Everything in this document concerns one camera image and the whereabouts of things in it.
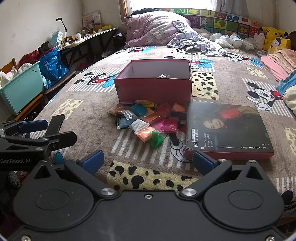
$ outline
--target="red shoebox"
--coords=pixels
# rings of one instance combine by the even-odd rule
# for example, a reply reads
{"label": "red shoebox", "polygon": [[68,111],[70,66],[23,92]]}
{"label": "red shoebox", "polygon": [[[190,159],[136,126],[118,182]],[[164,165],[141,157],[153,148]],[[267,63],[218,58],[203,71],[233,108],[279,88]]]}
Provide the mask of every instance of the red shoebox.
{"label": "red shoebox", "polygon": [[[158,78],[167,74],[170,78]],[[156,104],[182,104],[191,101],[190,60],[132,60],[114,79],[119,102],[140,99]]]}

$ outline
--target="wall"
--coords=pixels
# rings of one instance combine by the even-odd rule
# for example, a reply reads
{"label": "wall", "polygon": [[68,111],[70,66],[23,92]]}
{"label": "wall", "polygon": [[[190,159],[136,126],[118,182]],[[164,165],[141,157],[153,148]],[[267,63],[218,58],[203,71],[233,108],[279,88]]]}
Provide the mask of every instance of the wall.
{"label": "wall", "polygon": [[102,22],[120,27],[121,19],[118,10],[118,0],[83,0],[83,14],[100,10]]}
{"label": "wall", "polygon": [[[118,0],[83,0],[83,6],[83,14],[101,10],[103,23],[123,27],[120,25]],[[247,0],[247,6],[250,19],[262,23],[263,26],[276,26],[276,0]]]}
{"label": "wall", "polygon": [[293,0],[276,0],[277,29],[291,33],[296,30],[296,3]]}
{"label": "wall", "polygon": [[[82,28],[82,3],[80,0],[5,0],[0,5],[0,66],[14,57],[18,62],[24,54],[38,49],[51,40],[57,27],[65,34],[61,21],[72,34]],[[0,99],[0,123],[9,112]]]}
{"label": "wall", "polygon": [[250,19],[262,26],[276,27],[276,0],[247,0],[247,6]]}

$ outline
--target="mickey mouse bedsheet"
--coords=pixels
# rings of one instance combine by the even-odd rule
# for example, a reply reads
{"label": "mickey mouse bedsheet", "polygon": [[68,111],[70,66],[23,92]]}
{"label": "mickey mouse bedsheet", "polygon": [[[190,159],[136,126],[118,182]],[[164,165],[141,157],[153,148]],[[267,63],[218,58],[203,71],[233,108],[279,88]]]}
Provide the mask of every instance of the mickey mouse bedsheet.
{"label": "mickey mouse bedsheet", "polygon": [[[188,54],[166,46],[132,47],[118,51],[78,74],[48,103],[37,120],[64,113],[61,131],[74,131],[77,143],[60,150],[65,158],[83,158],[97,149],[105,154],[96,176],[115,189],[150,188],[180,191],[200,177],[183,159],[186,135],[164,136],[158,149],[143,143],[131,129],[116,129],[109,109],[118,103],[114,78],[132,59],[191,59],[192,101],[255,106],[269,133],[275,154],[261,166],[280,193],[296,191],[296,124],[273,74],[253,51],[226,49],[221,57]],[[32,133],[32,138],[45,131]]]}

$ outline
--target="green plastic toy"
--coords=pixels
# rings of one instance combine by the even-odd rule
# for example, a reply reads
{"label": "green plastic toy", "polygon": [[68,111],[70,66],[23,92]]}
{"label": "green plastic toy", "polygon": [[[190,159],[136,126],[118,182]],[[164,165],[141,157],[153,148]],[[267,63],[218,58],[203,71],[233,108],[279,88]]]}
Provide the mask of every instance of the green plastic toy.
{"label": "green plastic toy", "polygon": [[150,139],[150,145],[153,149],[156,149],[162,144],[163,137],[159,136],[157,131],[152,131],[151,135],[152,138]]}

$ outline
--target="stuffed toy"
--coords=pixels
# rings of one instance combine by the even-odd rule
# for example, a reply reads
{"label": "stuffed toy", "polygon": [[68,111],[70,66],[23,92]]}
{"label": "stuffed toy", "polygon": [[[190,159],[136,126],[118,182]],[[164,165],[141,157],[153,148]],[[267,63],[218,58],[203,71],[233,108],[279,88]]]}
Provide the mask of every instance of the stuffed toy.
{"label": "stuffed toy", "polygon": [[283,37],[284,35],[288,35],[287,32],[283,30],[277,30],[275,28],[262,27],[260,30],[265,31],[265,40],[263,45],[263,50],[268,51],[270,45],[277,37]]}
{"label": "stuffed toy", "polygon": [[273,54],[281,49],[290,49],[291,48],[291,40],[284,39],[281,37],[275,38],[270,45],[270,48],[267,51],[268,54]]}

